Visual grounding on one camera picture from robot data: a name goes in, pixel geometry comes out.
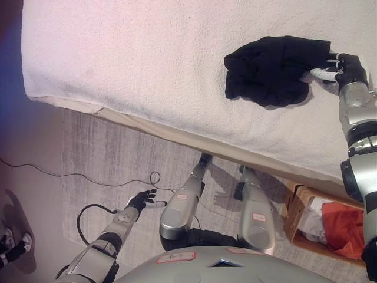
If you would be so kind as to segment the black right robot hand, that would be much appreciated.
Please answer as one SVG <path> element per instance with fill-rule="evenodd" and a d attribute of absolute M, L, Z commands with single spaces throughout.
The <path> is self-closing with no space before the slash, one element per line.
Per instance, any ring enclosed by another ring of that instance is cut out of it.
<path fill-rule="evenodd" d="M 338 83 L 340 90 L 350 83 L 364 83 L 369 87 L 368 75 L 357 55 L 330 53 L 323 67 L 310 74 L 325 82 Z"/>

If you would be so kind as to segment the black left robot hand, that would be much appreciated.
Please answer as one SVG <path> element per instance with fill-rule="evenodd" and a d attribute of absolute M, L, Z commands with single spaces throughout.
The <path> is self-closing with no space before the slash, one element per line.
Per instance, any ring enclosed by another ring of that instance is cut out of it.
<path fill-rule="evenodd" d="M 157 189 L 138 192 L 128 201 L 126 207 L 136 208 L 139 213 L 141 213 L 143 209 L 157 209 L 166 207 L 166 201 L 154 200 L 156 193 Z"/>

